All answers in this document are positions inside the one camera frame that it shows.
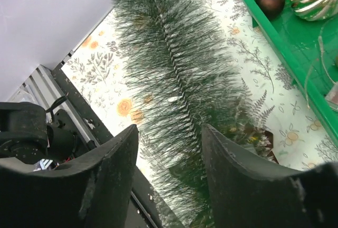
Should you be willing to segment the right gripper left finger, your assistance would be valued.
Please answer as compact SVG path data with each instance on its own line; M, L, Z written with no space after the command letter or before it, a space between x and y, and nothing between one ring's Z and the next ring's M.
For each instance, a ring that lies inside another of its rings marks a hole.
M1 227L85 227L96 163L75 159L30 173L1 167Z

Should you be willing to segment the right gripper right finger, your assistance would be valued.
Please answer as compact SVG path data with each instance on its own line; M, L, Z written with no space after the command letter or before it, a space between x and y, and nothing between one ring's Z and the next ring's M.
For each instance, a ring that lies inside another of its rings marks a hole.
M216 227L337 227L337 163L284 167L210 125L202 150Z

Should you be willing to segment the small frosted christmas tree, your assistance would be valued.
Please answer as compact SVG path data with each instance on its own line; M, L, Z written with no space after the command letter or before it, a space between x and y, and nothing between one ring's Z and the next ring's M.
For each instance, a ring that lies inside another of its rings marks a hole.
M205 0L114 0L126 84L155 184L172 202L168 227L214 227L202 126L269 159L265 97L250 100Z

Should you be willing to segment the green plastic tray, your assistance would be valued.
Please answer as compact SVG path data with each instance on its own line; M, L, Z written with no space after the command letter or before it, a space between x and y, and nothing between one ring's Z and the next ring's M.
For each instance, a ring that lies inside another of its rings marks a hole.
M308 22L297 17L289 2L270 21L255 0L242 0L272 49L298 85L332 141L337 143L337 111L325 99L337 83L337 17Z

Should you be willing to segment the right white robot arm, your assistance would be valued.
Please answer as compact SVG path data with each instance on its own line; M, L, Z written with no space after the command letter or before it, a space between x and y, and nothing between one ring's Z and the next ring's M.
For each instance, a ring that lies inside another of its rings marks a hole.
M33 103L1 103L1 156L34 164L61 140ZM203 156L216 227L337 227L337 163L300 172L264 160L210 125ZM124 227L136 166L131 125L105 144L52 171L1 167L1 227Z

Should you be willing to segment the floral patterned table mat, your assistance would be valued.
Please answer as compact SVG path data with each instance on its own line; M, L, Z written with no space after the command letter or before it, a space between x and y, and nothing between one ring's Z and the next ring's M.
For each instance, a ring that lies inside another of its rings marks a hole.
M283 166L298 170L337 161L337 147L323 119L307 106L260 28L252 25L243 2L208 2L219 12L226 37L236 42L238 50L259 49L260 64L249 62L241 68L241 75L250 94L263 99L262 110L270 110L268 127L274 137L271 154ZM62 71L112 134L130 123L142 123L142 113L126 89L114 13L85 39Z

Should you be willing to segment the dark brown ball ornament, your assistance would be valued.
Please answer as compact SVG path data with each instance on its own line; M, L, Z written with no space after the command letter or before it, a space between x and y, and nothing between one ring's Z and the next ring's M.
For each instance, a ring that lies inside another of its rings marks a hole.
M285 0L255 0L264 15L271 21L283 11Z

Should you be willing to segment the aluminium rail profile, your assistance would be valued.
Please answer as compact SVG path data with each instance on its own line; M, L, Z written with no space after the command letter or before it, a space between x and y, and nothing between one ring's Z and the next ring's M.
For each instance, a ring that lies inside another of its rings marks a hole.
M55 106L57 99L62 103ZM60 68L51 71L44 66L38 66L8 101L29 101L40 105L45 110L54 106L53 110L47 113L46 117L49 121L56 117L58 110L62 109L69 115L85 142L90 141L95 146L100 145L95 136L97 117L80 91L74 87Z

